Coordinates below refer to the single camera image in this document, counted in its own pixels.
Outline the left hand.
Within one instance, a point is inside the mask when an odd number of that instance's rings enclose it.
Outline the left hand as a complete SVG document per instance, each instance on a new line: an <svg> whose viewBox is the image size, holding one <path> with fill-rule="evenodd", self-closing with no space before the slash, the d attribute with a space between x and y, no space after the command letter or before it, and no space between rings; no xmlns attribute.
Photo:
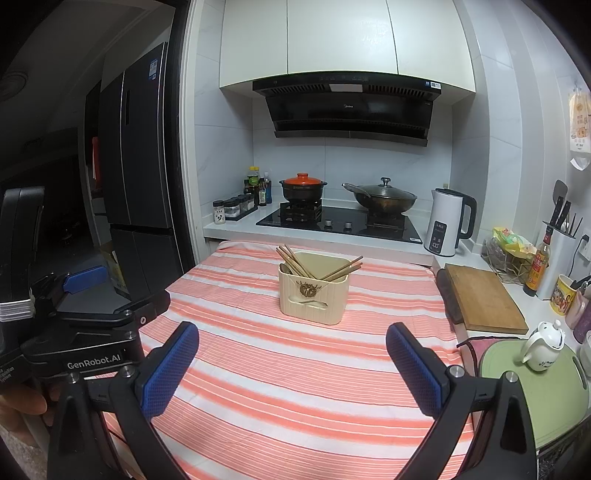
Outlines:
<svg viewBox="0 0 591 480"><path fill-rule="evenodd" d="M47 395L24 385L7 389L1 394L1 425L9 432L29 434L22 418L26 414L41 416L47 426L52 426L55 409L48 406L48 401L57 402L60 393L59 385L50 387Z"/></svg>

